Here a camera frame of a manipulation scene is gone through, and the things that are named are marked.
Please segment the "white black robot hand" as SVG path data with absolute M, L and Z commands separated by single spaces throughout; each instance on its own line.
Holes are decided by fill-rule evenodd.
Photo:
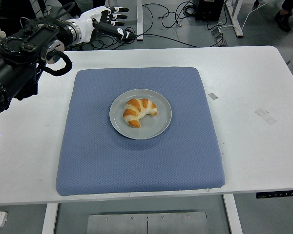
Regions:
M 90 42 L 93 31 L 116 37 L 125 42 L 135 39 L 136 35 L 122 29 L 124 24 L 117 21 L 117 19 L 126 19 L 127 16 L 122 12 L 128 11 L 129 9 L 125 7 L 100 6 L 82 13 L 79 18 L 72 21 L 76 24 L 76 40 L 73 44 Z

